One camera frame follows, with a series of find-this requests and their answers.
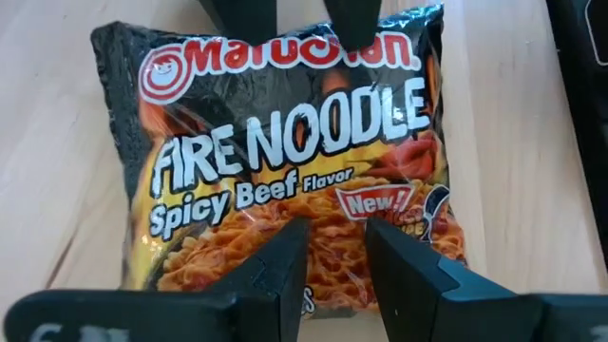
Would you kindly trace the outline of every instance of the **wooden table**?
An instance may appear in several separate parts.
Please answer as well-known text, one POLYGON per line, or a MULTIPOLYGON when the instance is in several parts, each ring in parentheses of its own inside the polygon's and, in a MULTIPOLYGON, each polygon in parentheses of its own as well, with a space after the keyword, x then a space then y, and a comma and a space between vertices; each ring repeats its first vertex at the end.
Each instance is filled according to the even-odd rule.
MULTIPOLYGON (((279 28, 324 20, 312 2, 279 0, 279 28)), ((47 287, 118 285, 127 205, 88 42, 113 20, 216 32, 195 0, 0 3, 0 313, 47 287)), ((472 269, 519 292, 605 292, 544 0, 448 0, 444 44, 452 203, 472 269)), ((384 335, 360 319, 309 323, 302 340, 384 335)))

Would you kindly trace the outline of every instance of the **instant noodle package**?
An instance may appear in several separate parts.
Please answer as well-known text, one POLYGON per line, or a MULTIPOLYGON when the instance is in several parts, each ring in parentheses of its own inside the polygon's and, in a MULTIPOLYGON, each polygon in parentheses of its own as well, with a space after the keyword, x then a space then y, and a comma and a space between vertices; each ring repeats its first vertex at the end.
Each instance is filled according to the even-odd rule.
POLYGON ((347 53, 331 24, 257 47, 112 23, 91 41, 130 202, 122 287, 202 291, 295 217, 311 221, 303 314, 376 310, 381 217, 466 262, 447 199, 443 7, 347 53))

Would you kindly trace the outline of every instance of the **smiley face logo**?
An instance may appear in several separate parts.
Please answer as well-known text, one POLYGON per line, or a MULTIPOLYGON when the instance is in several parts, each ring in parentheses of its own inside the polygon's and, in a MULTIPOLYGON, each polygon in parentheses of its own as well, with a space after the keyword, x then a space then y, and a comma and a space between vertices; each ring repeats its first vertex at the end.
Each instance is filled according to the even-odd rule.
POLYGON ((140 67, 140 92, 149 103, 168 105, 183 95, 193 76, 181 44, 153 49, 140 67))

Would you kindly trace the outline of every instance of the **maruchan logo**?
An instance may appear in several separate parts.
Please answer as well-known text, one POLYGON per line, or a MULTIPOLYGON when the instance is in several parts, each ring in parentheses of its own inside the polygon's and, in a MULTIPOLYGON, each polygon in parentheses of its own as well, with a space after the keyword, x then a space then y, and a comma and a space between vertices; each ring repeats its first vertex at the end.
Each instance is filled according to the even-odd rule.
POLYGON ((390 67, 418 71, 420 59, 413 54, 411 40, 400 32, 376 33, 374 44, 347 53, 337 37, 306 39, 283 37, 258 47, 220 37, 189 39, 148 52, 140 68, 140 93, 149 103, 168 105, 179 99, 196 76, 240 73, 247 69, 278 68, 303 64, 329 68, 340 61, 348 67, 390 67))

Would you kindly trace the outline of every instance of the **black object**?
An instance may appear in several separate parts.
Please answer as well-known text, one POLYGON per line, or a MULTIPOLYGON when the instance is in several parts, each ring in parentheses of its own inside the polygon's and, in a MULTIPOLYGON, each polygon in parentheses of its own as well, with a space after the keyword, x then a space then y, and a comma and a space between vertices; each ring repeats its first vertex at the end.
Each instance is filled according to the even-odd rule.
MULTIPOLYGON (((216 27, 257 46, 276 36, 276 0, 199 0, 216 27)), ((382 0, 324 0, 346 51, 373 44, 382 0)))
MULTIPOLYGON (((13 306, 9 342, 295 342, 308 230, 289 223, 197 294, 47 291, 13 306)), ((366 225, 371 279, 390 342, 605 341, 608 296, 517 295, 377 218, 366 225)))
POLYGON ((547 0, 547 6, 608 266, 608 2, 547 0))
POLYGON ((8 341, 296 341, 308 221, 294 219, 242 265, 196 294, 43 291, 5 321, 8 341))
POLYGON ((608 296, 517 295, 383 220, 366 226, 389 341, 602 341, 608 296))
POLYGON ((346 51, 373 45, 382 0, 323 0, 346 51))

